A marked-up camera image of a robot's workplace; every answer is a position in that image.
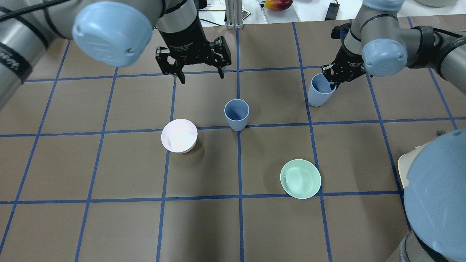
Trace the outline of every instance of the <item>mint green bowl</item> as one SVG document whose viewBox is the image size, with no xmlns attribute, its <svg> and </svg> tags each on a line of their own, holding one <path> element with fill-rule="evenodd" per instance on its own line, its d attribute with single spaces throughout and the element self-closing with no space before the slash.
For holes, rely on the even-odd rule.
<svg viewBox="0 0 466 262">
<path fill-rule="evenodd" d="M 319 191 L 322 180 L 314 164 L 303 159 L 295 159 L 286 163 L 281 169 L 280 182 L 290 196 L 306 199 Z"/>
</svg>

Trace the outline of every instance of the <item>apple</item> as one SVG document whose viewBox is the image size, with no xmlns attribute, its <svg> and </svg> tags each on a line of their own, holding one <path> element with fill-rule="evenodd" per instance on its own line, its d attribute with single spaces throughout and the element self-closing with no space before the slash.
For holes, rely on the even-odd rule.
<svg viewBox="0 0 466 262">
<path fill-rule="evenodd" d="M 268 9 L 282 11 L 291 6 L 293 0 L 266 0 L 264 5 Z"/>
</svg>

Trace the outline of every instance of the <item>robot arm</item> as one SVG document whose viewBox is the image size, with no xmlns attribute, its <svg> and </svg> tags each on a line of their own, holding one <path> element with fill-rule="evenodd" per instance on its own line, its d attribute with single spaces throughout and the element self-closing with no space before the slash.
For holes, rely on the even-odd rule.
<svg viewBox="0 0 466 262">
<path fill-rule="evenodd" d="M 14 10 L 51 3 L 1 21 Z M 183 66 L 206 63 L 223 78 L 231 53 L 223 36 L 206 39 L 194 0 L 0 0 L 0 110 L 55 38 L 73 39 L 92 58 L 124 67 L 139 58 L 154 27 L 168 47 L 156 50 L 164 74 L 185 83 Z"/>
<path fill-rule="evenodd" d="M 466 94 L 466 32 L 428 26 L 401 29 L 396 17 L 404 0 L 364 0 L 353 24 L 332 31 L 342 46 L 322 72 L 332 89 L 368 72 L 389 76 L 409 68 L 434 68 Z"/>
</svg>

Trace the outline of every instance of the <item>white bowl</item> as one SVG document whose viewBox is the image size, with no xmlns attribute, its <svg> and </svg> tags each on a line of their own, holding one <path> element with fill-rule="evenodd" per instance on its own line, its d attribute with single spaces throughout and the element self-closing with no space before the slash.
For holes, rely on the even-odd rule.
<svg viewBox="0 0 466 262">
<path fill-rule="evenodd" d="M 196 145 L 198 130 L 189 120 L 176 119 L 162 130 L 162 144 L 173 153 L 184 154 Z"/>
</svg>

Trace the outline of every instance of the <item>black cable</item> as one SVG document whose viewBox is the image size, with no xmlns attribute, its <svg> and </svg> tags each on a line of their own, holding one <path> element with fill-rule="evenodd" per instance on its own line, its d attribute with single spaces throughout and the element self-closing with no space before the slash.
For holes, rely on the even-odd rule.
<svg viewBox="0 0 466 262">
<path fill-rule="evenodd" d="M 7 14 L 0 15 L 0 22 L 3 22 L 3 21 L 8 20 L 10 18 L 15 18 L 15 17 L 21 16 L 23 14 L 28 14 L 28 13 L 32 13 L 32 12 L 37 11 L 37 10 L 42 10 L 42 9 L 46 9 L 48 7 L 56 6 L 58 4 L 68 2 L 68 1 L 69 0 L 51 0 L 51 1 L 41 3 L 41 4 L 38 4 L 38 5 L 21 8 L 21 9 L 9 12 Z"/>
<path fill-rule="evenodd" d="M 215 23 L 215 22 L 212 22 L 212 21 L 209 21 L 209 20 L 205 20 L 205 19 L 202 19 L 202 18 L 199 18 L 199 20 L 204 21 L 204 22 L 208 22 L 208 23 L 211 23 L 211 24 L 214 24 L 214 25 L 217 25 L 217 26 L 222 26 L 222 25 L 220 25 L 220 24 L 217 24 L 217 23 Z"/>
</svg>

